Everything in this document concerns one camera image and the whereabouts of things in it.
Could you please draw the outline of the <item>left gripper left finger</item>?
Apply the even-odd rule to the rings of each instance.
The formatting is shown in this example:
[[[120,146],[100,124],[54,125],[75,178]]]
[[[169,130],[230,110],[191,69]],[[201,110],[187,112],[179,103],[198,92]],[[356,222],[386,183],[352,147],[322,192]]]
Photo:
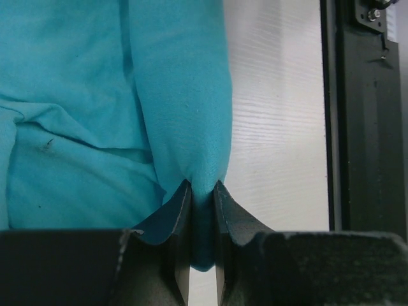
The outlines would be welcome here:
[[[187,305],[191,186],[131,229],[1,232],[2,305]]]

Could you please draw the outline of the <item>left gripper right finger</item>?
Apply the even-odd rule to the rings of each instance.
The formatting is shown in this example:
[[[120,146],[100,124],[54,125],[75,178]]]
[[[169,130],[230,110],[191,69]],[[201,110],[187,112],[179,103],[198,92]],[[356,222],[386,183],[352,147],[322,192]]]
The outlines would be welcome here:
[[[219,305],[406,305],[407,245],[391,233],[274,231],[214,187]]]

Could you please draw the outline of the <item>teal t shirt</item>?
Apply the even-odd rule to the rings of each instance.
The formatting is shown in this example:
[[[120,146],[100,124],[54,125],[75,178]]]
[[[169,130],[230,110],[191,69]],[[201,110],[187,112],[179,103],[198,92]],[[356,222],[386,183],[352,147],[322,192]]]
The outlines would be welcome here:
[[[232,88],[222,1],[1,2],[1,228],[130,228],[193,190],[214,265]]]

